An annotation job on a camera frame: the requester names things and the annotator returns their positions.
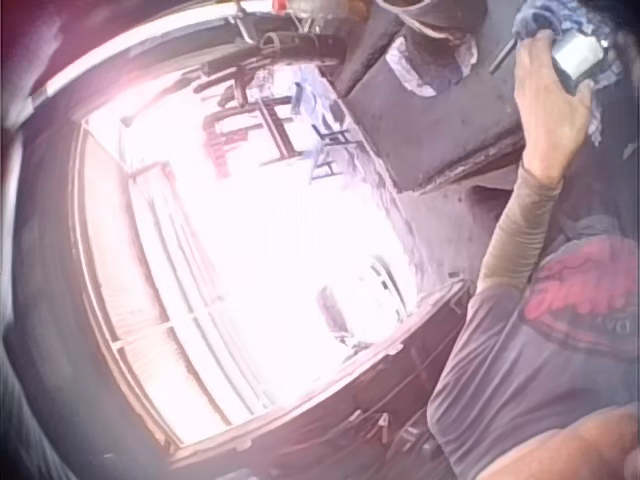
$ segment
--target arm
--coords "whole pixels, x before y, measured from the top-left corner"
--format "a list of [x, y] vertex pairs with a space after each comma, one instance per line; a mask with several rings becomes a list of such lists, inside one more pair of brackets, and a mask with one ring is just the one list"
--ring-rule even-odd
[[521, 43], [515, 98], [526, 148], [513, 195], [482, 261], [478, 292], [493, 285], [524, 289], [538, 261], [562, 177], [587, 134], [590, 81], [567, 94], [553, 69], [553, 34]]

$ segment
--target gray t-shirt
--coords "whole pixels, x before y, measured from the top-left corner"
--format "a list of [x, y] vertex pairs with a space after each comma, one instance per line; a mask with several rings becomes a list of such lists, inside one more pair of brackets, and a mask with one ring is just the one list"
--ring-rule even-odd
[[461, 480], [548, 430], [638, 401], [638, 250], [600, 235], [548, 257], [523, 295], [489, 287], [428, 407]]

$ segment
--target hand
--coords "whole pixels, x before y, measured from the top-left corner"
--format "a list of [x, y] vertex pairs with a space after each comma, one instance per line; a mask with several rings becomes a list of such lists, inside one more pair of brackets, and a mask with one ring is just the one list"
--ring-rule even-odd
[[552, 42], [553, 33], [543, 30], [520, 44], [515, 98], [526, 141], [524, 167], [557, 185], [586, 138], [593, 82], [584, 81], [575, 96], [565, 92], [553, 69]]

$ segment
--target dark table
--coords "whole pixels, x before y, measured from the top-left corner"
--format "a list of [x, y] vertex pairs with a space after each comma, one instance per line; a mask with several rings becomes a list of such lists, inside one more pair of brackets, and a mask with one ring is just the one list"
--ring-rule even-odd
[[468, 176], [522, 146], [513, 100], [514, 55], [495, 75], [488, 72], [511, 38], [522, 2], [488, 3], [476, 34], [478, 62], [459, 85], [420, 97], [404, 88], [382, 57], [345, 99], [401, 192], [424, 192]]

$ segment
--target person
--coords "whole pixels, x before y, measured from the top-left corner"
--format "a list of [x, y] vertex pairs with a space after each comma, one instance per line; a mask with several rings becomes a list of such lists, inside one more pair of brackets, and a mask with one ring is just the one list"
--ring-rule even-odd
[[526, 147], [427, 409], [460, 480], [640, 478], [637, 244], [605, 211], [547, 238], [592, 102], [590, 81], [561, 86], [552, 41], [517, 53]]

